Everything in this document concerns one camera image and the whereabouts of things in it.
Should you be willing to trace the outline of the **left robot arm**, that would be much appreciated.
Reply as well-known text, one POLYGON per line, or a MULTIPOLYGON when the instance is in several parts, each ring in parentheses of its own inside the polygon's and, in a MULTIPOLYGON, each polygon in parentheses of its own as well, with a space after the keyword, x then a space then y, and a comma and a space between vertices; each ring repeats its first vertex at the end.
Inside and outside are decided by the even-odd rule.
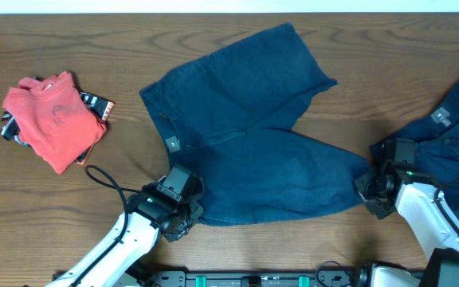
POLYGON ((113 286, 160 238, 175 242, 186 236, 204 212, 202 177, 176 165, 168 175, 141 187, 121 187, 101 168, 88 165, 86 175, 114 189, 123 213, 104 238, 74 267, 55 278, 51 286, 113 286))

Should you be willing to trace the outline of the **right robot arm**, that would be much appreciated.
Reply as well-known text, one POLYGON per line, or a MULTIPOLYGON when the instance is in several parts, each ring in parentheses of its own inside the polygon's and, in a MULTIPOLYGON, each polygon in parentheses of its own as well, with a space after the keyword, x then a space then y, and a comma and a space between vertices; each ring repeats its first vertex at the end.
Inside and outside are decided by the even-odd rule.
POLYGON ((409 224, 428 259, 415 273, 392 263, 361 266, 353 286, 459 287, 459 220, 446 203, 443 186, 415 165, 412 140, 386 140, 379 165, 354 181, 368 211, 379 219, 397 212, 409 224))

